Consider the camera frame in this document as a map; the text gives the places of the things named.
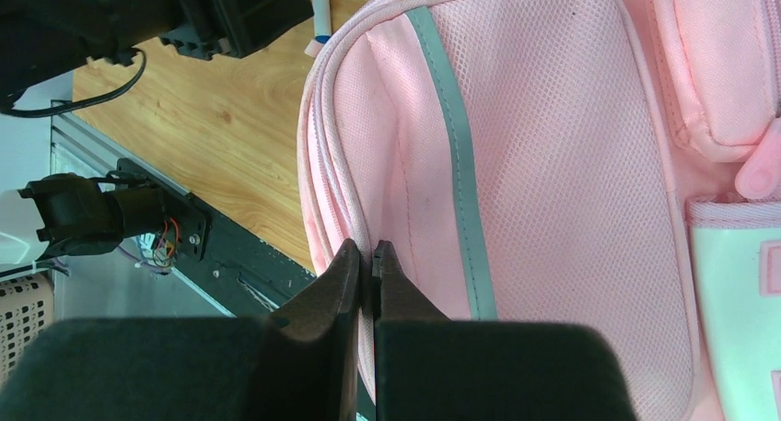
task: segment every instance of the pink backpack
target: pink backpack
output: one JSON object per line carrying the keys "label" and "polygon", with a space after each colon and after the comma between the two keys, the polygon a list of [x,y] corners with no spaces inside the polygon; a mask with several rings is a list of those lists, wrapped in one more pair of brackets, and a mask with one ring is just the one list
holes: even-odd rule
{"label": "pink backpack", "polygon": [[[766,419],[740,417],[727,372],[719,404],[685,210],[718,205],[697,209],[704,228],[779,228],[781,208],[730,207],[767,206],[781,181],[777,1],[370,0],[301,106],[317,272],[346,238],[367,259],[389,240],[452,319],[598,330],[640,419],[718,420],[720,405]],[[736,191],[759,201],[721,207]],[[769,370],[747,380],[775,404]]]}

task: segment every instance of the white wall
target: white wall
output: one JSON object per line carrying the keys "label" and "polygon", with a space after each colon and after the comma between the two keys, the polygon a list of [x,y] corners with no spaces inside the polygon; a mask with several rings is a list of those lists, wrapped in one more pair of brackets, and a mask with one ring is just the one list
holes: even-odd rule
{"label": "white wall", "polygon": [[[15,108],[49,108],[52,99],[72,97],[73,73],[67,73],[28,89]],[[0,191],[23,188],[28,181],[50,174],[51,125],[49,118],[17,119],[0,114]]]}

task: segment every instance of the red wire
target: red wire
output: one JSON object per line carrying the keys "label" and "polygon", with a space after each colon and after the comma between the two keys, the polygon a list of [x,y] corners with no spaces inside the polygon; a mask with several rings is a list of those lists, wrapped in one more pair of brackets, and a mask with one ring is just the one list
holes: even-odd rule
{"label": "red wire", "polygon": [[169,249],[168,258],[173,255],[173,252],[176,251],[176,246],[179,244],[179,238],[181,238],[181,234],[179,232],[179,223],[176,222],[175,219],[169,218],[170,222],[173,223],[173,227],[176,229],[176,236],[174,238],[173,244],[171,245],[171,249]]}
{"label": "red wire", "polygon": [[155,251],[159,251],[160,248],[163,247],[164,244],[166,244],[166,234],[169,233],[169,222],[166,220],[166,228],[163,229],[163,235],[160,237],[160,241],[157,242],[157,247],[155,248]]}

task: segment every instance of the zipper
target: zipper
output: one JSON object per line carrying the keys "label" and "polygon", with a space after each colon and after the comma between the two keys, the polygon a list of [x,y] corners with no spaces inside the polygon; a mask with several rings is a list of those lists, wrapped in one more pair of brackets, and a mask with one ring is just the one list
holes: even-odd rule
{"label": "zipper", "polygon": [[735,189],[749,200],[765,198],[781,184],[781,5],[779,0],[763,1],[775,65],[775,119],[735,176]]}
{"label": "zipper", "polygon": [[764,0],[767,9],[767,19],[770,25],[770,42],[775,61],[775,116],[781,116],[781,9],[778,0]]}
{"label": "zipper", "polygon": [[[352,17],[350,21],[348,21],[344,26],[342,26],[334,35],[330,38],[329,42],[326,43],[326,48],[328,48],[329,51],[321,51],[320,55],[324,56],[321,64],[321,66],[317,66],[317,69],[312,69],[312,72],[321,73],[324,70],[325,63],[327,63],[329,55],[331,55],[332,48],[335,46],[336,43],[338,43],[350,30],[358,25],[364,18],[367,18],[370,14],[376,12],[380,8],[393,4],[395,2],[398,2],[401,0],[369,0],[366,2],[363,7],[361,7]],[[331,223],[335,224],[337,229],[339,230],[340,234],[343,236],[345,233],[350,232],[350,223],[354,223],[355,221],[350,217],[349,214],[349,208],[346,204],[346,199],[344,196],[344,193],[342,193],[342,188],[340,186],[340,183],[338,182],[337,178],[337,170],[332,164],[332,160],[329,160],[327,156],[330,155],[329,149],[328,149],[328,140],[326,138],[325,134],[325,128],[322,121],[322,118],[318,118],[317,113],[321,112],[322,106],[320,103],[320,97],[319,94],[321,93],[321,83],[322,80],[319,79],[319,81],[315,84],[315,90],[313,91],[310,96],[314,98],[310,105],[310,109],[314,110],[315,115],[313,117],[314,123],[315,123],[315,130],[314,130],[314,138],[317,142],[315,146],[318,148],[318,152],[316,153],[316,159],[318,160],[316,162],[319,170],[320,175],[320,183],[321,186],[324,187],[325,195],[327,198],[325,198],[325,204],[327,205],[327,213],[331,217]],[[321,247],[323,249],[323,253],[326,254],[327,262],[329,263],[331,259],[333,258],[333,253],[331,249],[331,243],[329,242],[328,238],[328,232],[325,231],[325,228],[323,229],[323,233],[326,235],[326,241],[323,241],[321,243]]]}

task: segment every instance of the wooden table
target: wooden table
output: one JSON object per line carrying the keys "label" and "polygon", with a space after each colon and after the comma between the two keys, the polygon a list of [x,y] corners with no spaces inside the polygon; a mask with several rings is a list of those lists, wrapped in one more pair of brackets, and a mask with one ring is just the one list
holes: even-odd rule
{"label": "wooden table", "polygon": [[[366,1],[331,0],[334,28]],[[311,269],[296,164],[311,38],[307,21],[250,57],[211,62],[153,39],[141,44],[149,61],[135,87],[77,115]],[[74,99],[114,89],[136,69],[84,66],[76,70]]]}

